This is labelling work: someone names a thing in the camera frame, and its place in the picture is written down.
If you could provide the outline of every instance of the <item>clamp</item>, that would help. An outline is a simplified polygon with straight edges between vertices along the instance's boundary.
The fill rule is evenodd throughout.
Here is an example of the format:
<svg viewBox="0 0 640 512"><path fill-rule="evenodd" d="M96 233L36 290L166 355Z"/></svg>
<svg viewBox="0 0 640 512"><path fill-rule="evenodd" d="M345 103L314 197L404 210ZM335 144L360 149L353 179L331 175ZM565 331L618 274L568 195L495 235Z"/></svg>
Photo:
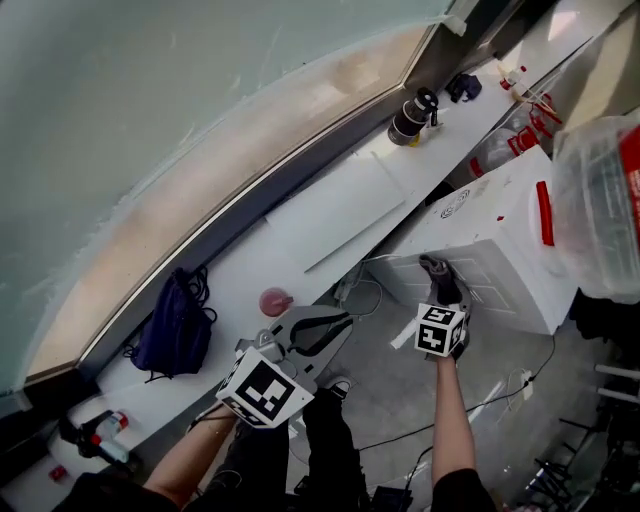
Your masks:
<svg viewBox="0 0 640 512"><path fill-rule="evenodd" d="M315 341L302 336L314 327L328 326ZM346 311L332 306L296 306L285 311L268 329L258 331L255 339L241 339L236 353L255 348L265 358L310 393L318 386L315 379L353 331L353 319Z"/></svg>

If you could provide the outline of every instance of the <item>black thermos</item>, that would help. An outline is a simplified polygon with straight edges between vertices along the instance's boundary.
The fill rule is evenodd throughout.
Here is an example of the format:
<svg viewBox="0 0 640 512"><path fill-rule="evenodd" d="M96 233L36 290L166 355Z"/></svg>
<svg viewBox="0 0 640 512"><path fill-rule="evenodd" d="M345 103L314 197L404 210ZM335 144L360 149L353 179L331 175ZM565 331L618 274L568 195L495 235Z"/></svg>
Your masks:
<svg viewBox="0 0 640 512"><path fill-rule="evenodd" d="M422 127L431 119L431 126L438 124L438 97L426 87L420 87L416 97L405 101L389 126L389 139L398 146L410 144Z"/></svg>

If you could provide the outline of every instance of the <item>forearm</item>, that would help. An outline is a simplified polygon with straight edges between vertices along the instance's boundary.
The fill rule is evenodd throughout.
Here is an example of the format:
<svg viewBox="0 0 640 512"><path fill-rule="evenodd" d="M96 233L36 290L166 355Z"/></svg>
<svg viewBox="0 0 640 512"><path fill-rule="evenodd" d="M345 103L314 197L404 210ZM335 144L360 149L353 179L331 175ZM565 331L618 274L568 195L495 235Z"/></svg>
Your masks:
<svg viewBox="0 0 640 512"><path fill-rule="evenodd" d="M475 445L451 357L437 362L436 421L433 434L432 483L459 469L475 469Z"/></svg>
<svg viewBox="0 0 640 512"><path fill-rule="evenodd" d="M144 484L146 489L166 496L182 508L211 466L224 440L233 429L235 418L222 407L183 437L162 458Z"/></svg>

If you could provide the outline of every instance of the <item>window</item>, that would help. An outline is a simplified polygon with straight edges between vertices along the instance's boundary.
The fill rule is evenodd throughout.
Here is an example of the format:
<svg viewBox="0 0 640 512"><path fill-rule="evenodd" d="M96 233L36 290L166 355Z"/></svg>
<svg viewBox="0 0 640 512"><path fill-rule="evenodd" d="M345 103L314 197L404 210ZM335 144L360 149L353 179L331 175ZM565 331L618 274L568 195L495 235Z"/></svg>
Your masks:
<svg viewBox="0 0 640 512"><path fill-rule="evenodd" d="M0 4L0 390L75 362L212 215L398 87L449 3Z"/></svg>

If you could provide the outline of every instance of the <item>black cable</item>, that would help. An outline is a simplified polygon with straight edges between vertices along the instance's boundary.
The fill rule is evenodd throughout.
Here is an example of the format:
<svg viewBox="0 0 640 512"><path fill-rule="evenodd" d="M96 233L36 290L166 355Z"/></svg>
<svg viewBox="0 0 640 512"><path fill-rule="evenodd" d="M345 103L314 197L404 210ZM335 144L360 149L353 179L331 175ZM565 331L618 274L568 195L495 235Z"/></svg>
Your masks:
<svg viewBox="0 0 640 512"><path fill-rule="evenodd" d="M200 418L198 421L196 421L196 425L198 423L200 423L201 421L215 421L215 420L237 420L238 417L235 414L232 414L231 416L218 416L217 418L207 418L206 416L204 418Z"/></svg>
<svg viewBox="0 0 640 512"><path fill-rule="evenodd" d="M422 457L424 457L431 450L433 450L433 446L429 446L429 448L427 448L420 454L420 456L418 457L418 460L416 461L416 465L413 466L413 470L411 471L411 473L409 473L409 476L407 477L407 485L404 486L404 491L402 492L402 496L400 496L400 506L398 507L398 512L402 511L402 508L404 506L404 499L407 496L407 493L409 492L409 486L411 485L411 480L413 480L413 475L415 475L416 471L418 470L418 466L420 465L420 461L422 460Z"/></svg>
<svg viewBox="0 0 640 512"><path fill-rule="evenodd" d="M551 349L551 354L549 354L549 357L547 357L546 361L545 361L544 363L542 363L542 366L540 366L540 368L538 369L538 371L537 371L533 376L531 376L531 377L530 377L530 378L529 378L529 379L524 383L524 385L523 385L520 389L518 389L518 390L514 391L513 393L509 393L509 394L507 394L507 395L498 396L498 397L496 397L496 398L492 398L491 400L487 400L486 402L482 402L482 403L479 403L478 405L474 405L473 407L470 407L469 409L467 409L467 410L466 410L466 412L475 411L475 410L476 410L477 408L479 408L479 407L482 407L482 406L484 406L484 405L492 404L493 402L497 402L498 400L505 400L505 399L507 399L507 398L511 398L512 396L517 395L517 394L518 394L518 393L520 393L524 388L526 388L526 387L529 385L529 383L530 383L530 382L533 382L533 380L534 380L534 379L535 379L535 378L540 374L540 372L544 369L544 367L545 367L545 366L547 366L547 364L549 363L549 361L551 361L551 358L552 358L552 357L553 357L553 355L555 354L555 352L556 352L556 337L555 337L555 335L553 335L553 336L551 337L551 341L552 341L552 343L553 343L553 347L552 347L552 349ZM386 441L381 441L381 442L379 442L379 443L370 444L369 446L365 446L365 447L363 447L363 448L359 448L359 449L358 449L358 451L359 451L359 452L363 452L363 451L365 451L365 450L369 450L370 448L376 448L376 447L378 447L378 446L383 446L383 445L385 445L385 444L393 443L393 442L395 442L395 441L399 441L400 439L404 439L405 437L409 437L409 436L412 436L412 435L414 435L414 434L419 434L420 432L424 432L425 430L429 430L429 429L430 429L430 428L432 428L433 426L435 426L435 423L432 423L431 425L427 425L426 427L419 428L419 429L414 430L414 431L412 431L412 432L407 432L406 434L402 434L401 436L394 437L394 438L392 438L392 439L387 439Z"/></svg>
<svg viewBox="0 0 640 512"><path fill-rule="evenodd" d="M204 307L210 296L209 286L207 284L208 275L209 271L207 270L207 267L204 265L198 267L191 277L192 280L189 283L189 290L193 294L196 299L196 303L200 306L202 311L210 311L213 314L213 318L209 318L211 318L211 322L214 323L218 320L218 313L216 313L213 308Z"/></svg>

